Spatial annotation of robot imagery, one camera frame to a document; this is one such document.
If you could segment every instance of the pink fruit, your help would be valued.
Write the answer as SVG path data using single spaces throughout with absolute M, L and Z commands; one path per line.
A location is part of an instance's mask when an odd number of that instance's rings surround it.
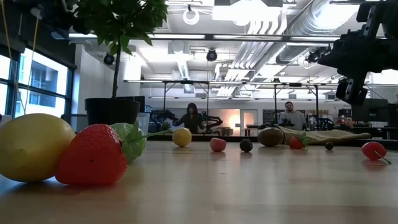
M 210 140 L 210 148 L 211 150 L 215 151 L 215 152 L 221 152 L 224 151 L 226 147 L 226 141 L 219 139 L 219 138 L 212 138 Z

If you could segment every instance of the plant stem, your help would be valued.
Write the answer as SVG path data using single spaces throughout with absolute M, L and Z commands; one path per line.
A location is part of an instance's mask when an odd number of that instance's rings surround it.
M 116 65 L 114 68 L 114 75 L 113 75 L 112 99 L 116 99 L 116 93 L 118 92 L 118 75 L 119 75 L 121 53 L 122 53 L 122 46 L 119 38 L 118 51 L 116 52 Z

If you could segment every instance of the window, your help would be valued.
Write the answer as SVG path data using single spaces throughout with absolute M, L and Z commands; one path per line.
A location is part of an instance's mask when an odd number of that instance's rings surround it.
M 0 55 L 0 78 L 8 79 L 10 76 L 10 59 Z
M 65 99 L 25 89 L 19 89 L 21 97 L 17 98 L 15 117 L 31 113 L 46 113 L 61 117 L 65 113 Z
M 0 84 L 0 114 L 6 113 L 7 89 L 7 85 Z
M 25 52 L 21 54 L 18 79 L 20 83 L 66 95 L 67 80 L 68 68 L 66 66 L 37 52 L 33 54 L 33 51 L 29 49 L 25 49 Z

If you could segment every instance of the yellow fruit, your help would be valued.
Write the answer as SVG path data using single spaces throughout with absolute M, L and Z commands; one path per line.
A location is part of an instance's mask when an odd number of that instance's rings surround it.
M 192 141 L 192 134 L 187 128 L 178 128 L 173 133 L 174 144 L 185 147 Z
M 48 179 L 74 137 L 68 123 L 49 114 L 12 119 L 0 127 L 0 174 L 20 182 Z

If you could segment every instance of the yellow ball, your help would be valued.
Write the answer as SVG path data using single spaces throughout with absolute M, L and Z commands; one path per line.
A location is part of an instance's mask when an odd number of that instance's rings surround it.
M 187 128 L 178 128 L 173 133 L 174 144 L 185 147 L 192 141 L 192 134 Z
M 20 182 L 53 177 L 75 132 L 49 114 L 28 114 L 0 127 L 0 174 Z

